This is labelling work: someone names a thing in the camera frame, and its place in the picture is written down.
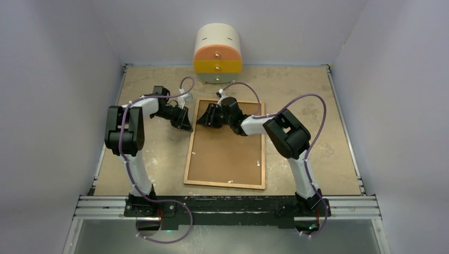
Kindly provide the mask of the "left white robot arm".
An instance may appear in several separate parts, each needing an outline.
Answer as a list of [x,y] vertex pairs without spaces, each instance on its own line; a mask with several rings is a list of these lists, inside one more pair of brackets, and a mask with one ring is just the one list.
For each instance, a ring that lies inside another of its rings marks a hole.
[[183,101],[185,97],[189,97],[189,93],[182,89],[176,96],[176,105],[171,105],[169,99],[173,95],[170,91],[163,86],[155,86],[151,94],[107,109],[105,146],[123,163],[131,184],[128,200],[131,206],[137,205],[144,216],[154,215],[160,203],[141,152],[145,144],[144,118],[159,117],[168,120],[178,130],[192,132],[189,109]]

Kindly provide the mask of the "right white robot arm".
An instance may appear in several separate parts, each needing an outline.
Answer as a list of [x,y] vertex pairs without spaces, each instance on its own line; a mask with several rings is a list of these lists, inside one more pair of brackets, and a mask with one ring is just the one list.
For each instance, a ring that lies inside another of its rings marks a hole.
[[267,135],[290,165],[299,212],[310,215],[316,210],[329,211],[309,165],[308,156],[313,145],[311,134],[287,108],[271,116],[249,115],[243,113],[234,97],[226,97],[209,104],[197,124],[215,129],[227,125],[233,133],[244,137]]

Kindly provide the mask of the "round drawer cabinet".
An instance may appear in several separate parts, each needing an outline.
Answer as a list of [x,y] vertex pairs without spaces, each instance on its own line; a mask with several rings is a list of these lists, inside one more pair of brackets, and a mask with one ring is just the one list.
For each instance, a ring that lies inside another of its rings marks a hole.
[[210,23],[196,35],[193,68],[204,83],[236,81],[243,67],[238,31],[225,23]]

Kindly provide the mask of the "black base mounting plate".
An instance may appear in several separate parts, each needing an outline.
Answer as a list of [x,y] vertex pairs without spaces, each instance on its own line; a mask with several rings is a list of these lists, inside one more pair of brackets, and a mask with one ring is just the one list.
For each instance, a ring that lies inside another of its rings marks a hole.
[[312,233],[331,216],[329,201],[287,196],[141,196],[125,199],[125,217],[161,220],[162,230],[180,225],[276,226]]

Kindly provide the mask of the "aluminium rail frame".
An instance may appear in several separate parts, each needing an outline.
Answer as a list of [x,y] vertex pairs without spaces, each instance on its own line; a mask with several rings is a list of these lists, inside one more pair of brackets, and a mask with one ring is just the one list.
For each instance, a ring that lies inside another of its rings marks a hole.
[[[246,66],[243,69],[242,80],[250,82],[254,86],[266,88],[269,84],[280,84],[286,88],[301,88],[317,90],[322,86],[325,94],[331,96],[327,103],[327,124],[340,132],[346,132],[343,114],[340,110],[338,98],[335,92],[330,65],[321,67],[290,67],[290,66]],[[75,215],[69,236],[66,241],[64,253],[80,253],[83,242],[87,241],[87,226],[94,222],[156,222],[157,219],[145,218],[137,220],[133,217],[124,216],[125,199],[123,194],[124,182],[113,176],[119,169],[118,161],[113,159],[112,154],[106,149],[102,150],[100,160],[97,164],[97,172],[91,191],[78,200]],[[348,172],[355,175],[360,193],[358,195],[330,195],[329,201],[331,216],[320,220],[326,225],[332,225],[334,221],[361,222],[368,224],[367,246],[376,253],[389,253],[389,247],[383,232],[382,216],[378,200],[374,195],[365,193],[358,166],[352,160]],[[222,195],[222,196],[286,196],[279,195],[278,189],[274,187],[280,182],[274,178],[269,171],[264,175],[269,178],[268,186],[271,195]],[[194,191],[182,196],[201,196]],[[238,226],[223,225],[195,225],[195,226],[222,226],[224,228]],[[264,226],[247,226],[251,229],[259,229]]]

